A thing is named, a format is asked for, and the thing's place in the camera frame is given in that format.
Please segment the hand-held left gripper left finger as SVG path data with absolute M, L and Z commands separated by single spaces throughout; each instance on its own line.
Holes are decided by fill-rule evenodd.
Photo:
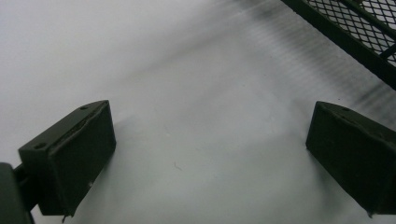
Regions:
M 116 148 L 108 100 L 83 105 L 19 149 L 45 216 L 73 216 Z

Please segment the black metal mesh rack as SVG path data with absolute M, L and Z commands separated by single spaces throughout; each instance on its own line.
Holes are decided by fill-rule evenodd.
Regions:
M 396 90 L 396 0 L 281 0 Z

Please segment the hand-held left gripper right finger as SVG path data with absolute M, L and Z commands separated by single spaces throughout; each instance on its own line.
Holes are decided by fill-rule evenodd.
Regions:
M 396 215 L 396 132 L 349 108 L 316 102 L 305 145 L 369 215 Z

